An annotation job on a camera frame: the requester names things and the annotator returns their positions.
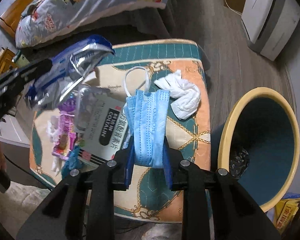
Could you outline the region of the blue silver foil wrapper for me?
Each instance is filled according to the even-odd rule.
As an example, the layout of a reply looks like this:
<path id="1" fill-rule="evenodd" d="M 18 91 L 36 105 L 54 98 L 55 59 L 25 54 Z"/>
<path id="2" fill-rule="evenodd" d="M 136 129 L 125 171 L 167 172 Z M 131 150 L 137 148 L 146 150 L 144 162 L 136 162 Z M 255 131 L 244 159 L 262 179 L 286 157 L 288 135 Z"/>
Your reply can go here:
<path id="1" fill-rule="evenodd" d="M 51 59 L 49 72 L 36 78 L 25 95 L 30 109 L 53 110 L 108 55 L 115 54 L 111 43 L 100 35 L 91 35 Z"/>

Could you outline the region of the pink purple candy wrapper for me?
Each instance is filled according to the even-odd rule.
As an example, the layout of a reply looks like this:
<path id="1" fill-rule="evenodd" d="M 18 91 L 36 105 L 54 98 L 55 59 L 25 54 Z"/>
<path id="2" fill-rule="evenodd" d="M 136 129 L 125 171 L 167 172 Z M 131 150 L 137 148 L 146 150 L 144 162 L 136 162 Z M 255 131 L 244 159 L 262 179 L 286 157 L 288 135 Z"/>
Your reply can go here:
<path id="1" fill-rule="evenodd" d="M 62 161 L 69 158 L 70 151 L 74 148 L 76 132 L 74 131 L 74 117 L 76 110 L 76 97 L 71 95 L 58 106 L 60 115 L 57 126 L 57 139 L 54 142 L 52 155 Z"/>

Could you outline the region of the silver pill blister pack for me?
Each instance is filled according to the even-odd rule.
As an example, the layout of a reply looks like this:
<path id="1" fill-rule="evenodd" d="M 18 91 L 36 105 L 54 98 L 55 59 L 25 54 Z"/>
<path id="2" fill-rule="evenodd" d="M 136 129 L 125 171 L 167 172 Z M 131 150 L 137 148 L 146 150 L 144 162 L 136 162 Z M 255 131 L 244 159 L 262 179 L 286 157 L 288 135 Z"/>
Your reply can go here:
<path id="1" fill-rule="evenodd" d="M 79 85 L 74 117 L 74 130 L 76 133 L 85 132 L 97 101 L 97 95 L 101 93 L 100 88 Z"/>

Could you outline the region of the white Coltalin medicine box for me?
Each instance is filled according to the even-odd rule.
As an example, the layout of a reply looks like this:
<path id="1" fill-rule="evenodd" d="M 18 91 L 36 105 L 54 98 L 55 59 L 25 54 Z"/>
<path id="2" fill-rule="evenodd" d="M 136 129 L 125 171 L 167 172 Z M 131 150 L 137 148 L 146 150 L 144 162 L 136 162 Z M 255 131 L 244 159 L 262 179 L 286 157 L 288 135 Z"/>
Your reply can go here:
<path id="1" fill-rule="evenodd" d="M 78 154 L 81 161 L 98 167 L 114 159 L 127 133 L 124 104 L 107 94 L 95 95 L 92 115 L 83 133 L 83 145 Z"/>

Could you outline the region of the white tissue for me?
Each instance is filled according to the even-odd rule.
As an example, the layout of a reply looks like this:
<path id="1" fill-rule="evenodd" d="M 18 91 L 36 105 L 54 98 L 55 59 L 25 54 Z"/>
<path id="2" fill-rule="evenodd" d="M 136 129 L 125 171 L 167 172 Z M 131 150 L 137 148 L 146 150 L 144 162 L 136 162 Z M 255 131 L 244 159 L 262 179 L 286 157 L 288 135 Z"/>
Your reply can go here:
<path id="1" fill-rule="evenodd" d="M 174 99 L 171 109 L 179 120 L 186 120 L 196 113 L 200 103 L 200 90 L 187 79 L 182 78 L 181 70 L 154 81 L 160 89 L 168 90 Z"/>

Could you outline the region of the blue surgical face mask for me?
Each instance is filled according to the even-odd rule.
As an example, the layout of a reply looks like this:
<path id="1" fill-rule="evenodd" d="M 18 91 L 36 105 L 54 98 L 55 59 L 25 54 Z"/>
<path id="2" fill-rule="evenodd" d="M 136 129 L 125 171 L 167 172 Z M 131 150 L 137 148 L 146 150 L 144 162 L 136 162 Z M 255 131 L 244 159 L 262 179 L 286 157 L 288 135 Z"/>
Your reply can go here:
<path id="1" fill-rule="evenodd" d="M 135 66 L 128 70 L 145 72 L 145 89 L 136 89 L 131 95 L 127 87 L 127 78 L 123 79 L 126 103 L 123 107 L 130 135 L 134 141 L 135 164 L 151 168 L 163 168 L 164 140 L 166 135 L 167 111 L 170 100 L 168 90 L 151 92 L 150 77 L 145 67 Z"/>

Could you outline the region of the black plastic trash bag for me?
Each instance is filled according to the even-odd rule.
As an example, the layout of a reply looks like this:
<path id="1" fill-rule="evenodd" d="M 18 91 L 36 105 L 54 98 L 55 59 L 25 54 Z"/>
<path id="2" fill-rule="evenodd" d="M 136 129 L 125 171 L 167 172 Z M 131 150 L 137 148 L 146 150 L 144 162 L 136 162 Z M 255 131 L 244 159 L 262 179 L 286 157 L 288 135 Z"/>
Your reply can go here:
<path id="1" fill-rule="evenodd" d="M 250 163 L 249 153 L 245 149 L 231 151 L 229 157 L 230 175 L 239 180 L 246 171 Z"/>

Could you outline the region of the teal and yellow trash bin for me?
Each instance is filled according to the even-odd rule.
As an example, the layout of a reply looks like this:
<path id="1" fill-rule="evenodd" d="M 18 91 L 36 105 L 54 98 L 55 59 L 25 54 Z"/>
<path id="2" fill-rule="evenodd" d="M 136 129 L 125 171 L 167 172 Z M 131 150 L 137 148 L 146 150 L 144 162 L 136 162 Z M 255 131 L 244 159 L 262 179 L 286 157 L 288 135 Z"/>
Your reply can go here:
<path id="1" fill-rule="evenodd" d="M 298 168 L 300 132 L 290 104 L 267 87 L 244 94 L 226 122 L 211 133 L 211 169 L 229 170 L 233 140 L 250 159 L 238 181 L 267 212 L 287 192 Z"/>

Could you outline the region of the wooden bed headboard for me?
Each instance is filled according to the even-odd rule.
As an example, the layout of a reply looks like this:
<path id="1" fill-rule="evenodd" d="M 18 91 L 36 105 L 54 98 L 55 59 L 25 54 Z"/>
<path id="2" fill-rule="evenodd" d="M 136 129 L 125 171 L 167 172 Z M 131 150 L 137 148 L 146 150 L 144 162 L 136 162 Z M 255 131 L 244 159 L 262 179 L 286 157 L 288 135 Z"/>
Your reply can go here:
<path id="1" fill-rule="evenodd" d="M 33 0 L 15 0 L 0 16 L 0 28 L 15 39 L 15 33 L 21 19 L 21 13 Z"/>

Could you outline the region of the teal orange patterned cushion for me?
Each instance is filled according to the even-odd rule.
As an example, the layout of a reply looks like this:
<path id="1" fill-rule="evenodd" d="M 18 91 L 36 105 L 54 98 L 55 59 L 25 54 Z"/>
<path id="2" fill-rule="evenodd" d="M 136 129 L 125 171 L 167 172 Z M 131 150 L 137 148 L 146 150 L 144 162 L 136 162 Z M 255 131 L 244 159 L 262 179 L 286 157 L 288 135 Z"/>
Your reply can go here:
<path id="1" fill-rule="evenodd" d="M 138 152 L 157 152 L 157 144 L 167 139 L 171 148 L 203 169 L 210 167 L 210 113 L 204 81 L 204 68 L 198 45 L 190 40 L 169 39 L 127 43 L 115 46 L 115 54 L 106 56 L 92 73 L 90 82 L 98 81 L 111 95 L 126 99 L 123 84 L 139 99 L 161 95 L 158 79 L 179 72 L 184 80 L 196 85 L 200 102 L 195 113 L 179 119 L 172 111 L 173 98 L 159 105 L 155 112 L 142 108 L 132 123 Z M 179 223 L 183 215 L 183 194 L 168 189 L 159 168 L 135 165 L 132 183 L 125 192 L 114 194 L 115 214 L 137 220 Z"/>

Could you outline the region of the white grey air purifier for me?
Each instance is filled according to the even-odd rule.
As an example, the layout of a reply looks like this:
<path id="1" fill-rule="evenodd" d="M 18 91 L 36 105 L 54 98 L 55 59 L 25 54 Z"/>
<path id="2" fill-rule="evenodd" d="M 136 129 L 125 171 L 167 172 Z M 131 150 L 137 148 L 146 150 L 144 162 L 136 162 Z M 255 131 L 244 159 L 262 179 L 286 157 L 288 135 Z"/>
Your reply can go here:
<path id="1" fill-rule="evenodd" d="M 248 47 L 275 61 L 300 20 L 296 0 L 245 0 L 241 15 Z"/>

